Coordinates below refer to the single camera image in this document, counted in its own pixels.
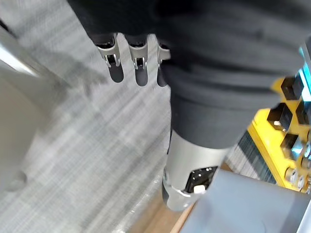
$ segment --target robotic hand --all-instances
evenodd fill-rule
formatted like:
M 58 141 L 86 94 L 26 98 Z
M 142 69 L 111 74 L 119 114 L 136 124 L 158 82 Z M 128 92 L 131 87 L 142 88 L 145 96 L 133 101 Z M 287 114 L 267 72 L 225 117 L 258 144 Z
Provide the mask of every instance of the robotic hand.
M 140 86 L 148 81 L 146 36 L 155 33 L 161 41 L 158 84 L 166 82 L 172 92 L 171 145 L 162 191 L 167 206 L 177 211 L 205 193 L 256 111 L 279 102 L 270 87 L 302 66 L 298 48 L 311 22 L 307 1 L 69 4 L 116 82 L 122 81 L 123 72 L 115 33 L 125 34 Z

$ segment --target black fabric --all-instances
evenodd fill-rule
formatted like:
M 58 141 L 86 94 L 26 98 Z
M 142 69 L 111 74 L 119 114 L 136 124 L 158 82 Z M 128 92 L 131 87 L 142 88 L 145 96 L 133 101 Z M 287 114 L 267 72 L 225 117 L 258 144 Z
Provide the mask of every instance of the black fabric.
M 209 148 L 232 146 L 270 90 L 303 65 L 311 28 L 307 0 L 70 0 L 87 33 L 156 33 L 171 50 L 161 66 L 171 87 L 172 127 Z
M 153 0 L 68 0 L 87 34 L 121 32 L 128 35 L 150 33 L 155 21 Z

